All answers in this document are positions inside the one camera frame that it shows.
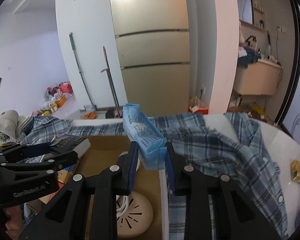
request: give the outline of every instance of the refrigerator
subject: refrigerator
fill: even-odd
[[[190,41],[186,0],[110,0],[129,103],[147,116],[187,112]]]

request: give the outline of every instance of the plaid shirt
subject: plaid shirt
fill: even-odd
[[[276,228],[282,239],[288,221],[280,181],[279,167],[271,161],[261,137],[259,124],[246,114],[227,113],[239,143],[210,130],[201,114],[180,114],[150,118],[164,137],[171,141],[175,152],[185,157],[204,174],[219,177],[228,174],[253,201],[268,221]],[[51,116],[34,118],[32,132],[21,144],[49,142],[54,136],[74,135],[125,135],[122,123],[102,126],[72,127],[70,121]],[[40,157],[29,160],[37,162]],[[186,198],[174,196],[168,189],[169,238],[183,239]],[[215,239],[215,224],[212,201],[210,202],[212,236]]]

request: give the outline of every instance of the beige round container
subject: beige round container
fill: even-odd
[[[121,205],[122,197],[117,201]],[[153,210],[149,200],[137,192],[131,192],[129,196],[129,208],[117,218],[119,238],[131,238],[140,236],[150,227],[153,218]]]

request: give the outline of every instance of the beige hat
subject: beige hat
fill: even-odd
[[[0,114],[0,132],[16,139],[16,128],[19,114],[15,110],[8,110]]]

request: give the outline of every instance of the plastic bag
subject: plastic bag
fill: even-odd
[[[146,170],[163,170],[167,154],[165,139],[148,117],[140,112],[140,105],[123,107],[123,129],[130,141],[139,145],[139,158]]]
[[[60,90],[61,90],[62,93],[69,93],[69,94],[73,93],[71,85],[69,83],[67,83],[67,82],[63,83],[63,84],[60,84],[59,88],[60,88]]]

